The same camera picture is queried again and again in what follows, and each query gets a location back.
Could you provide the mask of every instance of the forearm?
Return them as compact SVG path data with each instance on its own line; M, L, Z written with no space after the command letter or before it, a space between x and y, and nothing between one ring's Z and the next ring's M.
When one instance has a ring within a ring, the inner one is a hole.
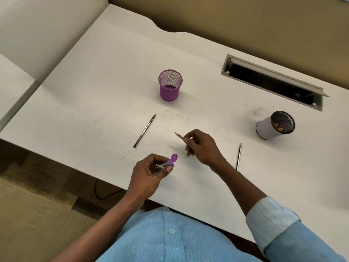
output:
M140 201L125 196L91 229L58 254L52 262L97 260L110 247L125 223L141 206Z
M267 196L226 161L213 170L229 187L245 216L259 200Z

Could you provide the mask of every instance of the black cable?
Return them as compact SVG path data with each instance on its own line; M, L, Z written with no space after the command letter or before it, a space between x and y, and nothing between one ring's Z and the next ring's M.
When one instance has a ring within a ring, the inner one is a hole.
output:
M104 199L106 199L106 198L108 198L108 197L110 197L110 196L112 196L112 195L115 195L115 194L117 194L117 193L120 193L120 192L123 192L123 191L124 191L123 189L121 189L121 190L119 190L119 191L115 191L115 192L109 194L108 196L106 196L106 197L104 197L104 198L100 198L100 197L98 197L98 195L97 195L97 181L98 181L98 180L99 180L99 179L96 179L96 182L95 182L95 196L96 196L96 198L99 199L100 201L101 201L101 200L104 200Z

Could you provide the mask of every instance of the hand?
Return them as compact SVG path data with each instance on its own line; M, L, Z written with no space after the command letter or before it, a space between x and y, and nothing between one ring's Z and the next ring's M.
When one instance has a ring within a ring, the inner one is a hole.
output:
M187 156L196 155L197 159L216 172L221 164L228 163L220 153L215 140L207 133L195 129L184 136Z
M151 167L154 163L162 163L169 160L157 154L149 154L146 158L136 163L133 167L129 188L125 198L137 201L139 207L142 207L144 201L150 198L158 188L160 181L166 177L172 170L172 166L162 169L156 174L151 174Z

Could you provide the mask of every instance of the right hand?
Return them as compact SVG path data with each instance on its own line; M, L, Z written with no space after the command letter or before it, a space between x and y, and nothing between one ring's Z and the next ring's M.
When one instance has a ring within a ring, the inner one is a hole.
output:
M187 145L185 147L187 156L196 155L201 163L209 166L214 172L221 164L228 163L209 134L195 129L183 138Z

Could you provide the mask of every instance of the pencil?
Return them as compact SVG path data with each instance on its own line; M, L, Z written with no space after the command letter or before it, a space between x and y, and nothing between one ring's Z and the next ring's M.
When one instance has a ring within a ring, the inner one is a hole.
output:
M181 139L183 139L183 137L181 135L179 135L177 132L175 132L175 134L180 137Z
M133 148L136 148L138 142L142 139L143 134L147 131L148 127L150 126L150 124L153 122L154 118L156 117L156 113L154 114L154 116L151 118L151 120L149 121L148 125L146 126L146 128L144 129L144 131L142 132L142 134L139 136L137 142L135 143L135 145L133 145Z
M240 147L239 147L239 155L238 155L238 161L237 161L237 163L236 163L236 171L238 171L238 170L239 170L239 163L240 163L241 149L242 149L242 143L240 143Z

